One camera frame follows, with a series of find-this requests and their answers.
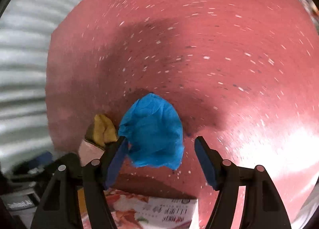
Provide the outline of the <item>grey green curtain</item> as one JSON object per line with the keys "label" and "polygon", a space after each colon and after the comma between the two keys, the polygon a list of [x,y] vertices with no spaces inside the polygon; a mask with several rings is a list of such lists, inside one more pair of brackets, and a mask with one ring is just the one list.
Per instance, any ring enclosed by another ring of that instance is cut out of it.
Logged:
{"label": "grey green curtain", "polygon": [[8,0],[1,11],[1,170],[53,149],[45,104],[52,32],[81,0]]}

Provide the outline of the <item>red speckled floor mat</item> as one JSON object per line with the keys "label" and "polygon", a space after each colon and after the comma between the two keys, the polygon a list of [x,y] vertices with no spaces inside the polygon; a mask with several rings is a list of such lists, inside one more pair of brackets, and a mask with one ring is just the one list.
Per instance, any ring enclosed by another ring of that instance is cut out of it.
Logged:
{"label": "red speckled floor mat", "polygon": [[98,113],[119,124],[155,93],[183,123],[177,171],[125,163],[117,187],[217,197],[194,151],[201,135],[241,167],[263,165],[294,220],[318,178],[318,34],[298,0],[82,0],[51,36],[49,131],[76,151]]}

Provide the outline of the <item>white fox tissue box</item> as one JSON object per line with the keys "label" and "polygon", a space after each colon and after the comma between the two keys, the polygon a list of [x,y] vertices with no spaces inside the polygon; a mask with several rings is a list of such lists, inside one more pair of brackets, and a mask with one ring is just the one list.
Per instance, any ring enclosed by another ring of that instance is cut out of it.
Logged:
{"label": "white fox tissue box", "polygon": [[104,192],[117,228],[199,228],[198,200]]}

